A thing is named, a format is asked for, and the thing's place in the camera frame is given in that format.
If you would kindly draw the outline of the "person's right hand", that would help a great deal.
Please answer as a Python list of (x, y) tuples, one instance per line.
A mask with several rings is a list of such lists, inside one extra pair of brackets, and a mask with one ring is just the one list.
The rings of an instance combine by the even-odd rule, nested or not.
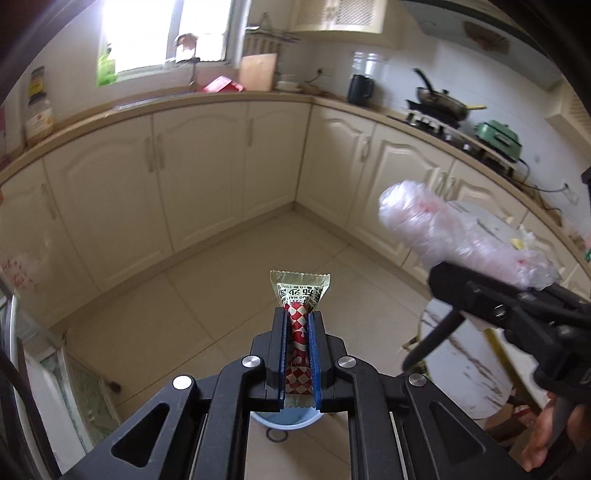
[[(548, 392), (548, 402), (537, 417), (533, 433), (522, 452), (522, 467), (530, 472), (543, 465), (557, 429), (554, 426), (557, 395)], [(590, 442), (590, 406), (578, 405), (571, 412), (566, 431), (575, 448), (581, 451)]]

